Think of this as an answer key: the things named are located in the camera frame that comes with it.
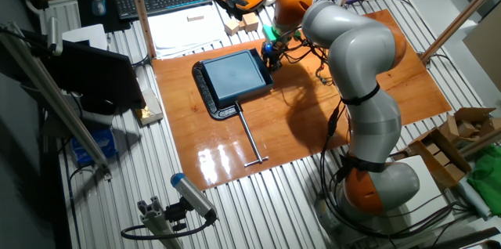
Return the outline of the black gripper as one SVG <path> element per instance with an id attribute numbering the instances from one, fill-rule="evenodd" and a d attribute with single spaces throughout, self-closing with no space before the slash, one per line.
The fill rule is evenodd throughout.
<path id="1" fill-rule="evenodd" d="M 275 70 L 281 68 L 280 62 L 280 49 L 271 41 L 264 41 L 262 44 L 262 59 L 267 64 L 269 70 L 272 69 L 272 65 L 275 64 Z"/>

